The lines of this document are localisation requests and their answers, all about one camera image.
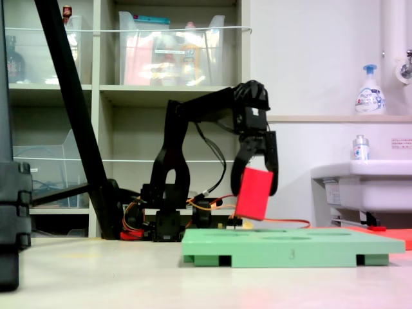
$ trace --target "circular hole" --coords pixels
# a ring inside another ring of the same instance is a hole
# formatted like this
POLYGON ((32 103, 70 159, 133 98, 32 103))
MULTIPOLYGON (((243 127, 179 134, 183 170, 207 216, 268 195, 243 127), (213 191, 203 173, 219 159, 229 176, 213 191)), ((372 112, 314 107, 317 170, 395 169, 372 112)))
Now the circular hole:
POLYGON ((248 236, 246 233, 222 233, 222 234, 208 234, 208 236, 223 236, 223 237, 236 237, 236 236, 248 236))
POLYGON ((308 240, 310 237, 288 237, 288 236, 280 236, 280 237, 262 237, 262 239, 268 239, 268 240, 308 240))
POLYGON ((315 236, 347 236, 347 235, 351 235, 351 234, 350 233, 344 233, 344 232, 327 232, 327 233, 313 232, 313 233, 308 233, 308 235, 315 235, 315 236))

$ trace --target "white shelving unit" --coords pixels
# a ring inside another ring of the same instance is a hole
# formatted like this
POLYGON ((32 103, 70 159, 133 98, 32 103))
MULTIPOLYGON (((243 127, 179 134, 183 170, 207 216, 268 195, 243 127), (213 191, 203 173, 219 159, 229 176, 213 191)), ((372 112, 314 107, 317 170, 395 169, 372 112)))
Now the white shelving unit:
MULTIPOLYGON (((190 100, 204 94, 235 86, 250 79, 250 32, 225 30, 223 85, 206 87, 154 87, 119 85, 119 34, 99 32, 118 29, 118 12, 166 16, 170 28, 184 28, 192 21, 198 28, 207 26, 215 15, 225 16, 225 26, 250 26, 250 0, 59 0, 59 6, 71 5, 73 14, 82 14, 95 30, 91 79, 82 82, 86 104, 103 159, 154 160, 164 136, 165 107, 169 99, 190 100)), ((6 27, 41 28, 32 0, 5 0, 6 27)), ((61 144, 70 130, 59 86, 47 84, 11 84, 14 145, 61 144)), ((217 143, 227 160, 236 154, 236 137, 213 124, 202 124, 203 132, 217 143)), ((188 163, 191 191, 201 192, 213 185, 221 174, 219 161, 189 125, 183 153, 186 160, 211 160, 209 163, 188 163)), ((119 186, 140 191, 149 183, 151 162, 104 162, 108 178, 119 186)), ((230 172, 232 163, 228 163, 230 172)), ((213 192, 213 197, 230 192, 230 173, 213 192)), ((89 216, 89 237, 100 235, 93 209, 32 209, 33 219, 39 215, 78 214, 89 216)), ((191 211, 183 210, 186 215, 191 211)), ((229 215, 229 209, 213 214, 229 215)))
POLYGON ((30 214, 89 214, 88 208, 34 208, 30 214))

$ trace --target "green board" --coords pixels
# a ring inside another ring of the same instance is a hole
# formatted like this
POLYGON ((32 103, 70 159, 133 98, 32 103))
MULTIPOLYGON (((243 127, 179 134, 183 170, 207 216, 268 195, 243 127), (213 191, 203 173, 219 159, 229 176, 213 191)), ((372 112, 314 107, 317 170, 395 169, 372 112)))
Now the green board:
POLYGON ((188 229, 182 248, 195 266, 355 267, 388 265, 405 243, 349 229, 188 229))

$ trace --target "bottle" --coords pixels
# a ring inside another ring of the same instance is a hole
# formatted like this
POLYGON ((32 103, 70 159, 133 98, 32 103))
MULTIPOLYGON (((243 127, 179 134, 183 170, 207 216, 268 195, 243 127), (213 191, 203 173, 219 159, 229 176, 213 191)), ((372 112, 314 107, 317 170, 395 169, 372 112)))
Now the bottle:
POLYGON ((64 27, 66 27, 71 15, 73 15, 73 9, 71 8, 71 6, 70 5, 63 6, 62 20, 63 20, 64 27))
POLYGON ((357 135, 353 140, 353 159, 369 160, 369 140, 363 135, 357 135))
POLYGON ((6 35, 8 82, 24 81, 24 59, 15 51, 15 42, 16 39, 14 35, 6 35))
POLYGON ((373 78, 373 71, 377 69, 374 64, 364 66, 367 79, 360 89, 358 99, 355 105, 355 111, 358 115, 385 115, 386 101, 385 96, 373 78))
MULTIPOLYGON (((189 21, 185 29, 196 29, 194 24, 189 21)), ((181 51, 185 52, 183 56, 182 64, 182 77, 183 84, 186 86, 195 86, 199 83, 199 56, 200 49, 199 46, 195 45, 194 40, 196 36, 195 31, 186 31, 185 32, 185 43, 180 48, 181 51)))

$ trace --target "soap dispenser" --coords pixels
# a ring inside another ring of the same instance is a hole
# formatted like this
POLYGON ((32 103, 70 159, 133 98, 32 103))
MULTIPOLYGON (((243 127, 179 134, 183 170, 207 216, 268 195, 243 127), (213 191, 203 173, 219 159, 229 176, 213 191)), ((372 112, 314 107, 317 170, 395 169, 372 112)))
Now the soap dispenser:
POLYGON ((366 81, 360 89, 355 112, 357 115, 385 115, 385 96, 373 76, 373 71, 377 69, 377 66, 369 64, 363 69, 366 71, 366 81))

